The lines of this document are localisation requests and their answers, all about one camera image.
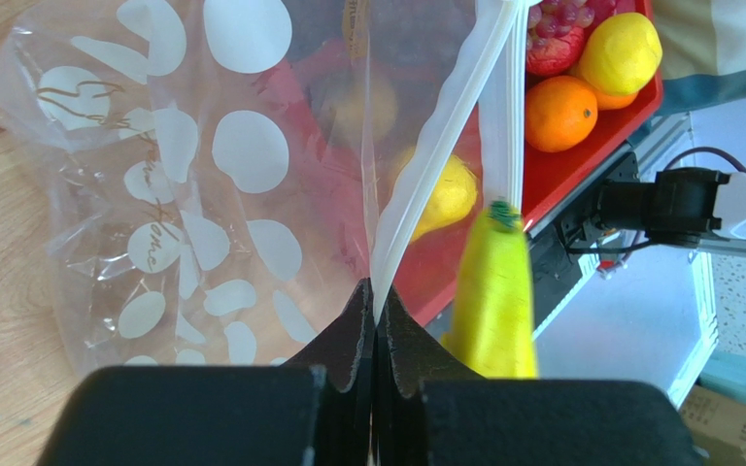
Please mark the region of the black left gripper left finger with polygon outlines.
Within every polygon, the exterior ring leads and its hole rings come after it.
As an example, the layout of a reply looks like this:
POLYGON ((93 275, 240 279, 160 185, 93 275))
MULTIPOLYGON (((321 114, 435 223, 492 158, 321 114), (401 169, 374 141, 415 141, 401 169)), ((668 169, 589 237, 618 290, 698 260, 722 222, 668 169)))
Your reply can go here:
POLYGON ((278 366, 99 369, 66 403, 42 465, 366 465, 369 280, 278 366))

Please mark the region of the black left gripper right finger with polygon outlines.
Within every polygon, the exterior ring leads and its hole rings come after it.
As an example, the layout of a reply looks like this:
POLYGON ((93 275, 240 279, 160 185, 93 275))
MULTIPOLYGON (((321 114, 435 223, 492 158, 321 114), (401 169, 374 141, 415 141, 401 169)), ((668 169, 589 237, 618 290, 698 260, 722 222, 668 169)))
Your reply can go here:
POLYGON ((380 465, 697 465, 689 429, 633 381, 488 380, 391 291, 376 333, 380 465))

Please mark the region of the yellow banana bunch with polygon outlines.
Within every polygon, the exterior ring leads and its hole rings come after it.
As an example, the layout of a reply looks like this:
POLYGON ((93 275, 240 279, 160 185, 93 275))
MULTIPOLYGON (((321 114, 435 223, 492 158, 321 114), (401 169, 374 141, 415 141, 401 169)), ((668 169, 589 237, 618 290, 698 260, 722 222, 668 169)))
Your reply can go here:
POLYGON ((443 347, 489 379, 536 379, 533 280, 520 212, 492 201, 473 222, 459 262, 443 347))

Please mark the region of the clear dotted zip top bag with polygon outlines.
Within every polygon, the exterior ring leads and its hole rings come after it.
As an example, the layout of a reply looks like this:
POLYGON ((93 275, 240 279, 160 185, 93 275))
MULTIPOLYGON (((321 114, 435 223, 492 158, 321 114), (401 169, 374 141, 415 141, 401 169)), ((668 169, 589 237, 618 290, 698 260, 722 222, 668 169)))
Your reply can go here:
MULTIPOLYGON (((317 287, 313 207, 286 171, 293 99, 259 44, 263 2, 42 1, 0 49, 0 124, 50 201, 53 308, 80 375, 280 364, 326 328, 295 311, 317 287)), ((467 92, 526 12, 501 2, 467 92)))

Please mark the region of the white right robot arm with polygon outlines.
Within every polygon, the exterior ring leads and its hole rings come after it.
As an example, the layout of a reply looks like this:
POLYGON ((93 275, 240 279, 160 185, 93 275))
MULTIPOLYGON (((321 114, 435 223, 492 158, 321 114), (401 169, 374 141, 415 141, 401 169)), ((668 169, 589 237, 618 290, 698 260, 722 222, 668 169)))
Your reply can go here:
POLYGON ((570 254, 626 256, 651 246, 694 250, 702 241, 746 243, 746 173, 661 171, 651 183, 605 181, 579 211, 579 229, 558 227, 570 254), (619 248, 594 247, 588 229, 641 232, 619 248))

